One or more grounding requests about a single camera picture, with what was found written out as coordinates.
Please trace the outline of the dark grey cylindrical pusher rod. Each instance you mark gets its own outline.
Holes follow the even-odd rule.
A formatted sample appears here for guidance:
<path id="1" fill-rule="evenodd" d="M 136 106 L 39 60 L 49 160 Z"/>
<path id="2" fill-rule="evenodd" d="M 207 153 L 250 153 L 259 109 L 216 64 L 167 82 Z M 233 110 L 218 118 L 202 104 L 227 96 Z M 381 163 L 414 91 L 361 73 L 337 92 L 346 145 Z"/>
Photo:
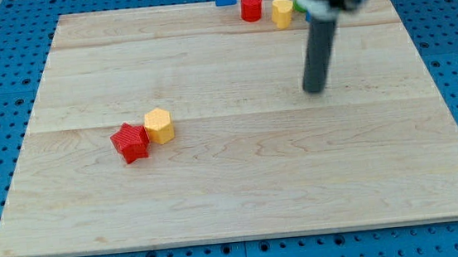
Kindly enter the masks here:
<path id="1" fill-rule="evenodd" d="M 312 17 L 310 21 L 302 87 L 318 94 L 325 90 L 337 20 Z"/>

